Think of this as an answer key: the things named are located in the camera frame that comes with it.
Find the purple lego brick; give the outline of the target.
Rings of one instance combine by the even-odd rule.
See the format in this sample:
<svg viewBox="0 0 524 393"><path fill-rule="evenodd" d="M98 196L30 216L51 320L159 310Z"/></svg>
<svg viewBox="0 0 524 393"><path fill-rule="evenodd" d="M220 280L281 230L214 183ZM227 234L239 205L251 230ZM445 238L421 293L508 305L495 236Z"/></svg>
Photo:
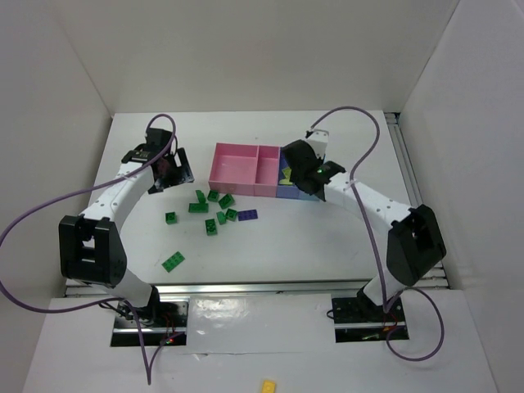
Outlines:
<svg viewBox="0 0 524 393"><path fill-rule="evenodd" d="M241 210L237 212L237 219L239 221L248 221L258 219L257 210Z"/></svg>

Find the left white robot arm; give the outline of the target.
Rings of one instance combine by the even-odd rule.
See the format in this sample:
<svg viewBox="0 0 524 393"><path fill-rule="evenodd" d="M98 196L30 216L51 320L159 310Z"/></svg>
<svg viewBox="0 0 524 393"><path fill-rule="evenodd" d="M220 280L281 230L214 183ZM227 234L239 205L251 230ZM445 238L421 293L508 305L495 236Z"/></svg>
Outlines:
<svg viewBox="0 0 524 393"><path fill-rule="evenodd" d="M121 161L116 182L77 216L59 223L61 274L65 278L100 287L138 309L159 302L158 291L127 267L120 239L125 220L146 193L193 181L187 157L175 161L177 145L170 131L149 127L146 142Z"/></svg>

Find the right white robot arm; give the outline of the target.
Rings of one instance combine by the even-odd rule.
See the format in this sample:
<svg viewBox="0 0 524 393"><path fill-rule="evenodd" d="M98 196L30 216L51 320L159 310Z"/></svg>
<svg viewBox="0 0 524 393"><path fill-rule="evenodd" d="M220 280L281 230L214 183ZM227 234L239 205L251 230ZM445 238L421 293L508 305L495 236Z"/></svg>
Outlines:
<svg viewBox="0 0 524 393"><path fill-rule="evenodd" d="M291 182L320 201L360 217L369 234L386 236L386 261L377 262L377 276L362 289L375 306L412 287L447 254L434 211L390 199L356 180L344 167L324 162L304 139L282 149L291 168Z"/></svg>

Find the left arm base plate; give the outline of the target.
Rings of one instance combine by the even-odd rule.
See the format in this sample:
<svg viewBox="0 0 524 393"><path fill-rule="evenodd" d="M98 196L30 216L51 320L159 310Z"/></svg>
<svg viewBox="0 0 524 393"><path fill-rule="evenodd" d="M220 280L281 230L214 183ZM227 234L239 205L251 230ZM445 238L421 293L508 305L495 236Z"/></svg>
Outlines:
<svg viewBox="0 0 524 393"><path fill-rule="evenodd" d="M115 319L111 334L111 347L138 347L138 325L129 307L120 302L115 309ZM188 302L175 301L164 303L160 314L152 317L140 317L145 347L185 346L187 344Z"/></svg>

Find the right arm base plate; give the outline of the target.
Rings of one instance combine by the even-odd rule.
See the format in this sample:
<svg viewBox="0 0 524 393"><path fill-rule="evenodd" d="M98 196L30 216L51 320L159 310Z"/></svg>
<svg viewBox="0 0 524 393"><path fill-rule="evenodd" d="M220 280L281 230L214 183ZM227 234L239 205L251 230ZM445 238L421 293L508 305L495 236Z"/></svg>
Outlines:
<svg viewBox="0 0 524 393"><path fill-rule="evenodd" d="M336 343L393 341L409 339L404 307L397 300L385 314L381 306L367 308L357 297L332 298L332 308L326 316L334 323Z"/></svg>

